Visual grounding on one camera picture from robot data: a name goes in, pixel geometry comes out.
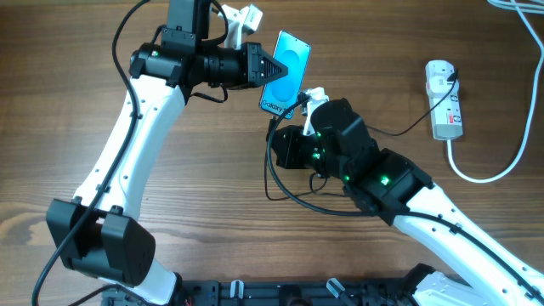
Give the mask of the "teal screen Galaxy smartphone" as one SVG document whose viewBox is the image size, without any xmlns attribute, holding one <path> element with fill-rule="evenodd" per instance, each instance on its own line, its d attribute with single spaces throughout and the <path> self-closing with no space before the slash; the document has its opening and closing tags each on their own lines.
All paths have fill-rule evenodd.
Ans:
<svg viewBox="0 0 544 306">
<path fill-rule="evenodd" d="M 311 54 L 311 46 L 287 31 L 280 31 L 274 59 L 286 66 L 287 74 L 264 86 L 259 107 L 280 116 L 297 100 Z"/>
</svg>

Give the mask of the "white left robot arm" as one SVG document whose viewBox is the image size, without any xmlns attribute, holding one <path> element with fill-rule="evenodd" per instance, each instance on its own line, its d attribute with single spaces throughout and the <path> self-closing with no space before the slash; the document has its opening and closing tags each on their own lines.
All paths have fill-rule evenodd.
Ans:
<svg viewBox="0 0 544 306">
<path fill-rule="evenodd" d="M 92 172 L 69 201 L 49 206 L 53 261 L 147 305 L 190 303 L 181 276 L 158 262 L 155 238 L 139 224 L 144 189 L 197 85 L 229 92 L 259 88 L 287 74 L 259 43 L 243 41 L 262 17 L 253 5 L 170 2 L 166 24 L 120 73 L 127 95 Z"/>
</svg>

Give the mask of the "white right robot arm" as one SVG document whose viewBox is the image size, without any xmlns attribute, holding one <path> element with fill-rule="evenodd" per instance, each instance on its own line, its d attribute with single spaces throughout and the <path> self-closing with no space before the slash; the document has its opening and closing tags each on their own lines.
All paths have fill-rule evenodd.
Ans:
<svg viewBox="0 0 544 306">
<path fill-rule="evenodd" d="M 452 302 L 541 305 L 543 274 L 510 253 L 471 221 L 413 161 L 379 149 L 363 118 L 346 99 L 303 100 L 306 123 L 271 119 L 266 160 L 277 167 L 310 168 L 339 179 L 356 209 L 354 217 L 378 217 L 420 242 L 467 282 Z"/>
</svg>

